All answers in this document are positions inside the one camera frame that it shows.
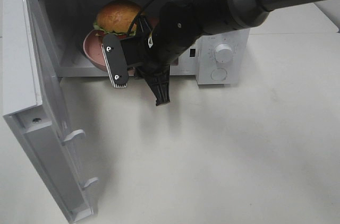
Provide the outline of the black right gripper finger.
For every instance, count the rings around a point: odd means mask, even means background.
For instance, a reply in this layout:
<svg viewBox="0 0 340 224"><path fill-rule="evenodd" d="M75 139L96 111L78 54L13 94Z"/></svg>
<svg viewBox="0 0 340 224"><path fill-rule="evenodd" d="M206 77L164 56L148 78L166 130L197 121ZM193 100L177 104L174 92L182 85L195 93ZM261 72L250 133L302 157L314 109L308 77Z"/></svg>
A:
<svg viewBox="0 0 340 224"><path fill-rule="evenodd" d="M143 78L152 93L154 94L156 106L170 103L169 97L169 77L170 66L161 66L152 68L151 66L138 66L135 69L135 75Z"/></svg>
<svg viewBox="0 0 340 224"><path fill-rule="evenodd" d="M137 38L148 38L154 29L151 21L146 16L137 17L135 24L137 27L134 36Z"/></svg>

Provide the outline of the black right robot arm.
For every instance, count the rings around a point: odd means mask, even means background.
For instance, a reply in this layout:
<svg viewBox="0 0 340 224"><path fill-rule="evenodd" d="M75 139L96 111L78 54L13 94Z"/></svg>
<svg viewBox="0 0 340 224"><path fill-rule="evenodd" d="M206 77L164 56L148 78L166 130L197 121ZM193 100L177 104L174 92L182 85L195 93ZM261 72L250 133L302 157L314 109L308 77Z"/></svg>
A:
<svg viewBox="0 0 340 224"><path fill-rule="evenodd" d="M324 0L170 0L151 31L125 46L127 63L137 69L156 98L169 103L170 64L202 36L261 25L273 10Z"/></svg>

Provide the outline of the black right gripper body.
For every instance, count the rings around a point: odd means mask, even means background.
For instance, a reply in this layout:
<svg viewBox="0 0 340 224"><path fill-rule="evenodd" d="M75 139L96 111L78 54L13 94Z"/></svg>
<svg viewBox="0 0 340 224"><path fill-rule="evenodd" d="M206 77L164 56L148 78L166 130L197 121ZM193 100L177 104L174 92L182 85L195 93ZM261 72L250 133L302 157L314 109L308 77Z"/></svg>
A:
<svg viewBox="0 0 340 224"><path fill-rule="evenodd" d="M134 40L123 40L127 66L145 73L165 71L202 35L193 0L170 0L159 12L153 31Z"/></svg>

